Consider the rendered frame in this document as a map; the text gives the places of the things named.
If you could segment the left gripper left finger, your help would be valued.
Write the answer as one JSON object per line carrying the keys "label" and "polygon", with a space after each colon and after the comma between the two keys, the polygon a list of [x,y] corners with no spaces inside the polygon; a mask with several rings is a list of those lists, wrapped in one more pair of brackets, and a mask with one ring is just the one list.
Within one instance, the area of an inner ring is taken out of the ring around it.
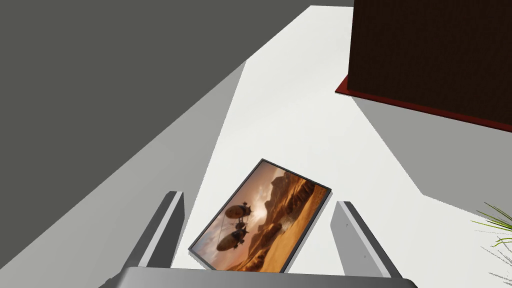
{"label": "left gripper left finger", "polygon": [[152,215],[123,268],[170,268],[184,221],[183,192],[168,192]]}

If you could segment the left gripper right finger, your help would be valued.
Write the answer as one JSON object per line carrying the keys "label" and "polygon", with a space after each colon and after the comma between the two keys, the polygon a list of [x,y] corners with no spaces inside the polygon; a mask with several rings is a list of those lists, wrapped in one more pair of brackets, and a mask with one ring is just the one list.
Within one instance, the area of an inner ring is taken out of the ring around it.
{"label": "left gripper right finger", "polygon": [[331,232],[345,275],[402,278],[351,202],[336,202]]}

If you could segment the framed desert landscape picture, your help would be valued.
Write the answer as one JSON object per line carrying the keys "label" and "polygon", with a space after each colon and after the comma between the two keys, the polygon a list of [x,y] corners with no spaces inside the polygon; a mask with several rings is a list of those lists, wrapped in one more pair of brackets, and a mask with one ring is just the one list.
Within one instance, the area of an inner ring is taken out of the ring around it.
{"label": "framed desert landscape picture", "polygon": [[285,273],[332,190],[261,159],[188,247],[219,271]]}

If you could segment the green houseplant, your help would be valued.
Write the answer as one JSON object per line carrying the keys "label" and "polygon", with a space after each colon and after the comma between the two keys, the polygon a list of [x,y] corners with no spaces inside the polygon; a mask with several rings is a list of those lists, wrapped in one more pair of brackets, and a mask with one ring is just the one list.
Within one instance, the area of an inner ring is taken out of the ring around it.
{"label": "green houseplant", "polygon": [[492,212],[477,210],[476,212],[482,217],[482,220],[472,220],[471,222],[495,229],[493,234],[496,239],[488,247],[482,246],[481,248],[500,263],[504,263],[506,270],[506,273],[489,271],[488,274],[504,283],[507,288],[512,288],[512,215],[488,202],[484,204]]}

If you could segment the dark brown door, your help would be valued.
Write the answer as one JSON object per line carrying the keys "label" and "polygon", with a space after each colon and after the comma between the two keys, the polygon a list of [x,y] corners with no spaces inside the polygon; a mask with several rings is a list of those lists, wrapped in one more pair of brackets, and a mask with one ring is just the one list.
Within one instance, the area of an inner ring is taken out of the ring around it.
{"label": "dark brown door", "polygon": [[512,133],[512,0],[354,0],[336,92]]}

